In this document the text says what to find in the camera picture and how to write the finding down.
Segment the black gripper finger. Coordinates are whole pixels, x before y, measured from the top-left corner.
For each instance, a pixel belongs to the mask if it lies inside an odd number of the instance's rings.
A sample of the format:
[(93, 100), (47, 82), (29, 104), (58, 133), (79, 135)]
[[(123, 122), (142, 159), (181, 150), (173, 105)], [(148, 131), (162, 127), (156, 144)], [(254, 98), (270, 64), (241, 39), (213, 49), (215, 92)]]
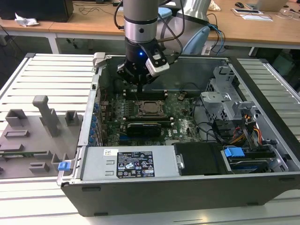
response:
[(127, 83), (136, 85), (137, 92), (140, 92), (140, 74), (134, 63), (123, 63), (118, 65), (117, 74)]
[(146, 84), (151, 84), (154, 82), (157, 78), (153, 77), (151, 74), (146, 75), (140, 75), (140, 93), (143, 92), (143, 87)]

